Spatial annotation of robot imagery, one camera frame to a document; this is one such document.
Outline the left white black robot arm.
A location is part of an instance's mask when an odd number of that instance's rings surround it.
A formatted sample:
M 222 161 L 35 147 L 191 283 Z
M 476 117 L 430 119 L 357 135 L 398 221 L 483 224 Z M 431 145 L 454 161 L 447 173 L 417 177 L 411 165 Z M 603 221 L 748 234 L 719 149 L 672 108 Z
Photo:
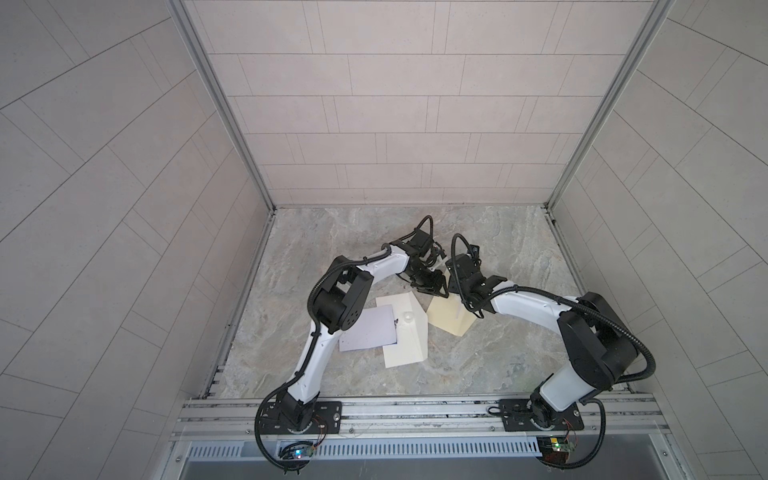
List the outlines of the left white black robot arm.
M 303 431 L 312 422 L 332 350 L 341 333 L 361 316 L 372 286 L 397 276 L 419 293 L 446 298 L 447 279 L 437 267 L 445 258 L 433 232 L 417 226 L 383 244 L 372 256 L 353 260 L 340 255 L 333 260 L 308 295 L 306 306 L 312 326 L 296 371 L 267 396 L 275 400 L 280 418 L 290 429 Z

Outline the cream white envelope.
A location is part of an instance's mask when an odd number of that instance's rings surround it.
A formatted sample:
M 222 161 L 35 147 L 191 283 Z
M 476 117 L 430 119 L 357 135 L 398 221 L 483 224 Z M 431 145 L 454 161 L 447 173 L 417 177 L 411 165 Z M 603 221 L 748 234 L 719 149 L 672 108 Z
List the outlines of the cream white envelope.
M 383 346 L 386 368 L 420 363 L 428 358 L 428 317 L 412 292 L 378 297 L 378 307 L 392 307 L 397 342 Z

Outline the white paper sheet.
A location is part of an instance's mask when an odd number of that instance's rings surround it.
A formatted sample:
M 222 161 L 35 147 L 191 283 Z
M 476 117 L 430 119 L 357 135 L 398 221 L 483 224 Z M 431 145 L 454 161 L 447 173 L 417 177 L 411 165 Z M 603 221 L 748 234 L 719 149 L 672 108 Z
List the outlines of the white paper sheet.
M 391 305 L 364 309 L 339 340 L 340 352 L 369 350 L 397 343 L 396 318 Z

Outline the yellow manila envelope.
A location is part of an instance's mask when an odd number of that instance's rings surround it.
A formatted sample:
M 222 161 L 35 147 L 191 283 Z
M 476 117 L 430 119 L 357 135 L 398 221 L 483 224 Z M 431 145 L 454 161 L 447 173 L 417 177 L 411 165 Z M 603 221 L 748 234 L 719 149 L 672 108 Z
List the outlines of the yellow manila envelope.
M 448 297 L 433 297 L 426 313 L 430 325 L 457 337 L 464 336 L 477 320 L 454 293 Z

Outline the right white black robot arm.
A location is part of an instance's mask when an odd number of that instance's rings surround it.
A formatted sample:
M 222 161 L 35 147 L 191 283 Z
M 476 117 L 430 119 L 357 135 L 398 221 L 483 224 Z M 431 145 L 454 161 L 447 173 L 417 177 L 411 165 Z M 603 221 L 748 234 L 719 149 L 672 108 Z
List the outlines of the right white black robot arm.
M 639 341 L 600 295 L 562 297 L 504 277 L 486 277 L 476 254 L 456 255 L 447 268 L 448 290 L 469 312 L 517 317 L 560 335 L 568 361 L 536 387 L 527 405 L 531 422 L 539 429 L 557 426 L 573 404 L 620 383 L 641 354 Z

